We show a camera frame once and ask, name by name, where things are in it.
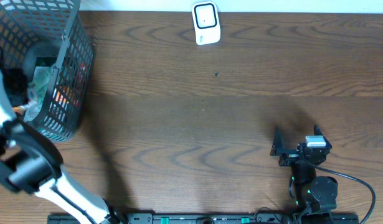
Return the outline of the mint green wipes packet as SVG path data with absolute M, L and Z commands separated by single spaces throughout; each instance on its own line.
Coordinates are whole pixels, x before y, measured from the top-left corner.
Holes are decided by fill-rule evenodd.
M 52 67 L 36 67 L 30 87 L 35 93 L 36 105 L 26 111 L 25 120 L 32 121 L 40 113 L 48 84 L 52 77 Z

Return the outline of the green 3M gloves package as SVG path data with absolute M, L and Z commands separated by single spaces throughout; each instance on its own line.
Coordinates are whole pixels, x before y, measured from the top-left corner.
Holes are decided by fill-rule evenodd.
M 36 58 L 36 67 L 51 67 L 55 65 L 57 61 L 56 57 L 37 57 Z

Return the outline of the orange tissue pack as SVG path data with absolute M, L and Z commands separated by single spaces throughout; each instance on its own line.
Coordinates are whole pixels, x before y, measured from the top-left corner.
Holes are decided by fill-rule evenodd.
M 30 108 L 29 105 L 20 105 L 20 106 L 16 106 L 16 107 L 13 107 L 13 111 L 17 114 L 23 114 L 25 111 L 27 111 L 28 109 Z

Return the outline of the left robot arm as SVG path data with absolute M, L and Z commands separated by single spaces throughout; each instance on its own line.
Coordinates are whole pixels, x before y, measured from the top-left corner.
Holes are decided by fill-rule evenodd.
M 0 184 L 44 198 L 80 223 L 127 223 L 106 200 L 82 187 L 66 170 L 57 148 L 18 119 L 0 67 Z

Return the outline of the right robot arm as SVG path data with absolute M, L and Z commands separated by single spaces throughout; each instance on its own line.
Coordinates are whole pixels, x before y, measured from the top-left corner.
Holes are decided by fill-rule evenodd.
M 297 209 L 281 218 L 282 223 L 332 223 L 331 211 L 336 208 L 338 182 L 328 176 L 317 176 L 316 170 L 326 160 L 332 145 L 318 126 L 295 149 L 286 149 L 278 128 L 275 130 L 270 155 L 279 158 L 280 167 L 291 168 L 290 195 Z

